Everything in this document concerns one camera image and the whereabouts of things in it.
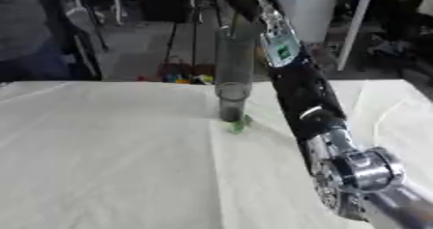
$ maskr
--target white tablecloth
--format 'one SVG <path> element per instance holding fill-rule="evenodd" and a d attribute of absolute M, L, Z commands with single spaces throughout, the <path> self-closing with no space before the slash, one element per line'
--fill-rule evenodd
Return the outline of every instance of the white tablecloth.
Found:
<path fill-rule="evenodd" d="M 333 83 L 355 139 L 433 190 L 433 106 L 404 81 Z M 251 128 L 217 118 L 213 87 L 16 83 L 0 89 L 0 228 L 371 228 L 315 194 L 270 83 Z"/>

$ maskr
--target black pants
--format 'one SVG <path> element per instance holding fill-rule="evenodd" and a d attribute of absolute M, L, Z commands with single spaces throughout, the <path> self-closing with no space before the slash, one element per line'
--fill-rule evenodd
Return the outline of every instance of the black pants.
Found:
<path fill-rule="evenodd" d="M 0 61 L 0 82 L 70 79 L 68 65 L 52 40 L 33 54 Z"/>

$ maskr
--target table leg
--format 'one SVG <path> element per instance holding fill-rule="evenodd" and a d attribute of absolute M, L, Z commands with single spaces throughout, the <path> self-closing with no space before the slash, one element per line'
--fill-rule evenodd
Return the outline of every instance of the table leg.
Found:
<path fill-rule="evenodd" d="M 350 52 L 355 43 L 355 39 L 360 31 L 363 18 L 368 9 L 368 5 L 371 0 L 360 0 L 355 16 L 352 19 L 352 23 L 349 28 L 346 40 L 344 41 L 343 49 L 341 50 L 340 56 L 338 58 L 338 70 L 343 71 L 346 67 L 346 62 L 349 59 Z"/>

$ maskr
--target metal stand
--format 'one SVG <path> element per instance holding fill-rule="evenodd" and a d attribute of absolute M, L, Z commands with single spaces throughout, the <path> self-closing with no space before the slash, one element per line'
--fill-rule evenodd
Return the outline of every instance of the metal stand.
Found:
<path fill-rule="evenodd" d="M 217 0 L 212 0 L 213 6 L 216 11 L 216 19 L 218 22 L 218 26 L 222 26 L 222 19 L 220 14 L 220 7 Z M 202 10 L 201 2 L 202 0 L 191 0 L 191 19 L 192 19 L 192 53 L 191 53 L 191 78 L 193 78 L 195 73 L 195 66 L 196 66 L 196 56 L 197 56 L 197 37 L 198 37 L 198 24 L 200 23 L 200 15 Z M 165 53 L 163 64 L 167 64 L 170 58 L 170 53 L 173 48 L 173 43 L 176 38 L 177 28 L 178 28 L 178 22 L 175 22 L 173 24 L 173 28 L 171 31 L 170 39 L 167 43 L 167 51 Z"/>
<path fill-rule="evenodd" d="M 94 26 L 95 34 L 97 35 L 98 40 L 101 43 L 101 47 L 104 51 L 108 51 L 108 45 L 105 42 L 105 39 L 102 36 L 101 33 L 101 22 L 98 20 L 97 14 L 95 13 L 94 8 L 90 5 L 89 0 L 75 0 L 78 5 L 76 5 L 78 8 L 84 8 L 87 11 L 87 14 L 89 15 L 90 20 L 92 21 L 92 24 Z"/>

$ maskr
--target person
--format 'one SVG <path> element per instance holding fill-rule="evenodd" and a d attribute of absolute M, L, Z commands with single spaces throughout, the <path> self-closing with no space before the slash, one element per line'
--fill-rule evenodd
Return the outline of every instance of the person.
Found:
<path fill-rule="evenodd" d="M 38 0 L 0 0 L 0 82 L 68 80 Z"/>

